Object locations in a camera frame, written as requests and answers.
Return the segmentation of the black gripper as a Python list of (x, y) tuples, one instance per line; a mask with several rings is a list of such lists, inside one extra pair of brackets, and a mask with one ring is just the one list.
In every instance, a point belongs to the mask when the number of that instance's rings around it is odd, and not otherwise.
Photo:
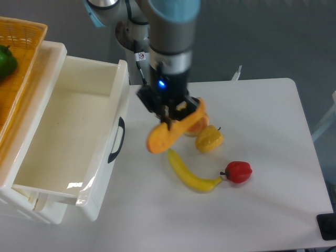
[(187, 89), (189, 70), (175, 75), (154, 71), (164, 80), (165, 86), (143, 85), (137, 96), (150, 113), (167, 123), (170, 130), (174, 120), (181, 121), (196, 111), (199, 100), (190, 96)]

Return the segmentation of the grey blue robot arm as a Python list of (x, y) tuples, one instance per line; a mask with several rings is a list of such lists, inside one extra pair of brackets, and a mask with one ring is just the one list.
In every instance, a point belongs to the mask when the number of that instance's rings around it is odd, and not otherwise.
[(187, 89), (200, 1), (84, 1), (97, 27), (115, 24), (129, 82), (168, 128), (199, 106)]

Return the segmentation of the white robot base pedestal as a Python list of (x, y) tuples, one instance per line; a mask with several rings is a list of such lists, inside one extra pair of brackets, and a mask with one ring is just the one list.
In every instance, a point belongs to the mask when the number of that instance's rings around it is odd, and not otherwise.
[(150, 25), (132, 19), (120, 21), (116, 25), (115, 36), (125, 51), (130, 84), (164, 87), (164, 80), (150, 65), (153, 54), (150, 48)]

